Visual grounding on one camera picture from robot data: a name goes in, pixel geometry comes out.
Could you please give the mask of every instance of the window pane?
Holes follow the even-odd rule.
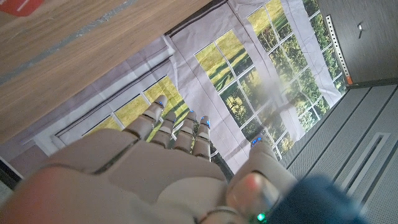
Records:
[[[279,113],[273,113],[269,118],[269,122],[264,123],[264,125],[268,129],[271,138],[276,142],[286,131],[286,128]]]
[[[260,111],[257,116],[259,117],[261,123],[263,125],[266,125],[270,122],[273,113],[274,113],[275,109],[273,106],[266,106],[264,109],[262,109],[262,111]]]
[[[266,129],[263,129],[260,134],[266,139],[266,142],[270,145],[270,147],[272,147],[274,145],[274,143],[269,138],[269,135],[267,134]]]
[[[271,58],[272,63],[275,65],[276,71],[282,82],[288,83],[289,81],[291,81],[291,79],[294,77],[294,73],[281,47],[277,47],[269,55],[269,57]]]
[[[344,81],[343,74],[340,75],[335,81],[335,87],[338,89],[338,91],[341,93],[341,95],[344,95],[346,93],[346,83]]]
[[[312,103],[316,102],[321,93],[309,68],[301,74],[298,81],[300,82],[302,92],[310,98]]]
[[[326,102],[324,97],[322,97],[319,102],[314,106],[315,111],[319,115],[320,118],[323,117],[323,115],[326,114],[326,112],[329,110],[329,104]]]
[[[231,69],[214,43],[207,45],[195,56],[217,91],[234,79]]]
[[[256,12],[248,17],[248,21],[253,26],[254,32],[264,49],[268,52],[278,43],[274,30],[264,7],[259,8]]]
[[[299,120],[305,132],[310,130],[312,126],[318,122],[318,118],[312,109],[305,112],[305,114],[303,114],[303,116],[299,118]]]
[[[319,46],[323,50],[331,43],[331,40],[325,23],[323,22],[322,14],[319,13],[314,18],[312,18],[310,22],[313,31],[315,32],[315,36],[317,37]]]
[[[140,114],[148,108],[148,104],[140,95],[136,96],[130,102],[122,106],[115,112],[122,124],[127,127],[131,124]]]
[[[289,133],[286,133],[285,136],[278,142],[278,149],[280,154],[284,156],[286,152],[288,152],[294,145],[292,138],[290,138]]]
[[[242,133],[248,141],[252,141],[262,131],[262,127],[256,118],[253,118],[243,129]]]
[[[292,101],[296,96],[301,95],[299,81],[295,80],[285,90],[286,98]]]
[[[335,79],[341,73],[341,70],[340,66],[338,65],[338,59],[336,57],[335,50],[332,46],[323,52],[323,58],[328,66],[331,78]]]
[[[237,83],[228,87],[221,94],[221,98],[239,127],[253,115]]]
[[[301,51],[299,43],[297,42],[296,36],[292,35],[285,42],[282,43],[282,47],[286,52],[286,56],[289,59],[290,64],[293,67],[295,73],[303,70],[307,66],[307,61]]]
[[[267,129],[271,138],[276,141],[285,132],[286,128],[283,124],[280,114],[274,111],[272,106],[265,107],[259,114],[258,117]]]
[[[292,32],[292,28],[289,22],[287,22],[284,9],[282,8],[282,3],[280,0],[271,0],[266,4],[266,8],[271,17],[272,24],[279,35],[279,39],[282,40]]]
[[[182,100],[182,96],[178,93],[169,77],[164,77],[155,85],[152,85],[144,94],[151,102],[155,101],[160,95],[165,95],[169,101],[162,113],[162,117],[164,118],[170,110],[173,111],[177,117],[175,125],[178,125],[189,112],[188,106]]]
[[[303,3],[309,17],[319,10],[317,0],[303,0]]]
[[[216,40],[216,44],[231,64],[236,75],[240,75],[253,64],[242,43],[240,43],[233,31],[230,30],[219,37]]]
[[[267,101],[267,95],[256,68],[247,72],[239,82],[252,107],[257,111]]]
[[[108,116],[106,119],[104,119],[102,122],[97,124],[93,129],[89,130],[84,136],[88,134],[93,134],[94,132],[100,130],[100,129],[105,129],[105,128],[110,128],[110,129],[116,129],[121,131],[122,129],[119,127],[117,122],[111,117]]]

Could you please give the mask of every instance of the green trees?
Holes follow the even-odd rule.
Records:
[[[282,47],[295,73],[298,73],[307,66],[307,61],[294,35],[283,42]]]
[[[315,116],[312,110],[307,111],[303,116],[299,119],[301,125],[305,132],[309,131],[312,126],[318,121],[318,118]]]
[[[239,82],[254,110],[257,111],[267,102],[267,94],[256,68],[252,68],[250,72],[247,72]]]
[[[303,0],[303,3],[309,17],[319,10],[317,0]]]
[[[239,127],[253,115],[236,82],[228,87],[220,97]]]
[[[317,37],[319,46],[321,49],[327,47],[330,43],[330,37],[328,30],[326,29],[325,23],[323,22],[322,14],[316,15],[310,20],[315,36]]]

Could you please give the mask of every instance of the perforated metal strip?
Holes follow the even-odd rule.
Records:
[[[333,41],[333,46],[335,46],[336,56],[338,57],[338,61],[340,62],[340,65],[343,69],[343,73],[346,77],[347,83],[349,85],[352,85],[353,81],[351,79],[351,75],[349,75],[347,64],[346,64],[346,61],[344,60],[343,53],[341,52],[340,44],[338,43],[338,39],[337,39],[336,32],[335,32],[335,27],[333,26],[330,15],[326,16],[326,23],[328,26],[330,37]]]

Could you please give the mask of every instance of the red object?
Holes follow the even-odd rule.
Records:
[[[0,11],[14,16],[29,16],[44,0],[0,0]]]

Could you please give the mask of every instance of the robot finger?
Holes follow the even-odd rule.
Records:
[[[201,118],[192,154],[210,160],[210,120],[207,116]]]
[[[170,111],[163,120],[162,126],[156,132],[155,136],[152,138],[151,142],[159,144],[166,148],[166,145],[170,142],[174,123],[175,123],[175,113]]]
[[[180,133],[174,144],[174,149],[181,150],[186,153],[191,152],[191,145],[193,139],[193,127],[196,121],[197,114],[190,111],[184,119]]]
[[[129,132],[139,139],[148,137],[156,122],[159,120],[164,108],[167,105],[167,98],[159,96],[137,119],[135,119],[123,131]]]

